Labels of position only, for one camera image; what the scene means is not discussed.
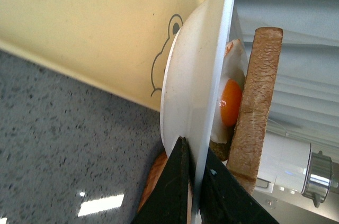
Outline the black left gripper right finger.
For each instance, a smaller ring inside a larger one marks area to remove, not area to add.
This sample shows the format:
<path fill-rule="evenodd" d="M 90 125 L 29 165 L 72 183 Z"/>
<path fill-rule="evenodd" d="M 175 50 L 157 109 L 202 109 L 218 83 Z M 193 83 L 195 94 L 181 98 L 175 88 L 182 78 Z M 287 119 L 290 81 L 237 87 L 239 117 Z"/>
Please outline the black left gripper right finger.
<path fill-rule="evenodd" d="M 202 223 L 278 223 L 208 150 L 200 194 Z"/>

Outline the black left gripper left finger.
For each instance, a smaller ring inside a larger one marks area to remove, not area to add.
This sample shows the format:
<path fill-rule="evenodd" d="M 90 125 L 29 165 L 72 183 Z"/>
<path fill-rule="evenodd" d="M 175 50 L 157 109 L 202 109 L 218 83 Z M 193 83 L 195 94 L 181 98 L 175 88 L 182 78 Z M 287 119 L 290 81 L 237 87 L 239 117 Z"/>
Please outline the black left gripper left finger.
<path fill-rule="evenodd" d="M 179 137 L 148 200 L 132 223 L 186 223 L 189 147 Z"/>

